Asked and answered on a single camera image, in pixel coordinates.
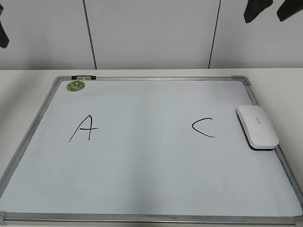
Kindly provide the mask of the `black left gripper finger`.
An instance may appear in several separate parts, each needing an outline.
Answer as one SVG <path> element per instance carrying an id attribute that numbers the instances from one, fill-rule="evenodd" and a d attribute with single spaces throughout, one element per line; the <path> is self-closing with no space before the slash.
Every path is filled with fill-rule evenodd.
<path id="1" fill-rule="evenodd" d="M 5 49 L 7 48 L 8 44 L 9 44 L 9 38 L 2 26 L 2 23 L 0 22 L 0 47 L 2 49 Z"/>

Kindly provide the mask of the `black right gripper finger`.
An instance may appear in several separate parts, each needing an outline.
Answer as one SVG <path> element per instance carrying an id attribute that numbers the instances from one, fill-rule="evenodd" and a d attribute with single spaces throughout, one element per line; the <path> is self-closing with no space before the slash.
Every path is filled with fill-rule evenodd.
<path id="1" fill-rule="evenodd" d="M 303 9 L 303 0 L 285 0 L 277 10 L 280 22 L 285 21 Z"/>
<path id="2" fill-rule="evenodd" d="M 248 0 L 243 14 L 245 23 L 252 22 L 262 11 L 272 4 L 272 0 Z"/>

